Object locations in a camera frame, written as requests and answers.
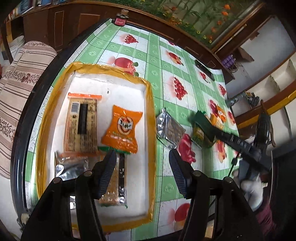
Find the beige fabric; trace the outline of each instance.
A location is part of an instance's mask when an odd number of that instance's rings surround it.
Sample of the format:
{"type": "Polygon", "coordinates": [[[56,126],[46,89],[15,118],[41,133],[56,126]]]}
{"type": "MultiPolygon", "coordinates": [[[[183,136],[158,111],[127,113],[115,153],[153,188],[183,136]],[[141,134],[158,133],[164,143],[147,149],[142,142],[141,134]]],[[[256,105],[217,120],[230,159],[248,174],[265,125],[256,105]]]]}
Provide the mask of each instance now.
{"type": "Polygon", "coordinates": [[[40,75],[56,55],[52,47],[30,41],[0,80],[0,175],[5,178],[10,178],[12,143],[22,109],[40,75]]]}

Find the pink label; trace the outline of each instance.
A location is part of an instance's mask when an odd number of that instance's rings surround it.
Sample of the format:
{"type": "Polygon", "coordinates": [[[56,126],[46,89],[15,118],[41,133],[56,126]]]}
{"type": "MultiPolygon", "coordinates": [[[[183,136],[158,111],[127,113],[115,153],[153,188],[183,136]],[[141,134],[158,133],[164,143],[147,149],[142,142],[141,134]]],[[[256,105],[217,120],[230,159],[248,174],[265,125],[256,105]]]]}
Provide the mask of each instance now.
{"type": "Polygon", "coordinates": [[[120,25],[120,26],[124,26],[126,24],[126,19],[116,18],[115,24],[120,25]]]}

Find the cork lid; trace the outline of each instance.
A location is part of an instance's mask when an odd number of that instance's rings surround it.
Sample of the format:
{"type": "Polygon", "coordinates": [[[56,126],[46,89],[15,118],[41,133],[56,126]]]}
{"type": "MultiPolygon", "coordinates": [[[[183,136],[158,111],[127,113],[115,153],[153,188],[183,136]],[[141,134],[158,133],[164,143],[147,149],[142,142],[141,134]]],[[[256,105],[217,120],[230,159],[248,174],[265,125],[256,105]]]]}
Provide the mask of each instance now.
{"type": "Polygon", "coordinates": [[[121,14],[123,14],[123,15],[127,15],[127,14],[128,14],[128,10],[122,9],[122,10],[121,10],[121,14]]]}

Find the barcode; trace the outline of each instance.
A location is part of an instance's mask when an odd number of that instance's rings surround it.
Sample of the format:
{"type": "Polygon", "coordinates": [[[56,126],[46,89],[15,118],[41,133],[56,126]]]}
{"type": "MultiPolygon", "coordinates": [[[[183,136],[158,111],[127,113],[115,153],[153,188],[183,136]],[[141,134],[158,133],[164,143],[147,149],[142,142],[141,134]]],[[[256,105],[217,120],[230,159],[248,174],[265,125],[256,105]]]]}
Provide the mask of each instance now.
{"type": "Polygon", "coordinates": [[[78,102],[73,102],[72,106],[71,106],[71,112],[78,114],[78,109],[79,109],[79,103],[78,102]]]}

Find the bottle with pink label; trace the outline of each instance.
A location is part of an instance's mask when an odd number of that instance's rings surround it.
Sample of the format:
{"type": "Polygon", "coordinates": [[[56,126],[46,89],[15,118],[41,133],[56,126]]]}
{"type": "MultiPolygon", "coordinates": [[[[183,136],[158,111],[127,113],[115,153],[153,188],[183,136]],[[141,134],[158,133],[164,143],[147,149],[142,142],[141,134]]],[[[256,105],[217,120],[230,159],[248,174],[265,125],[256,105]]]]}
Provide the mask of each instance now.
{"type": "Polygon", "coordinates": [[[128,10],[122,9],[121,13],[116,14],[116,18],[114,20],[114,25],[123,27],[128,20],[128,10]]]}

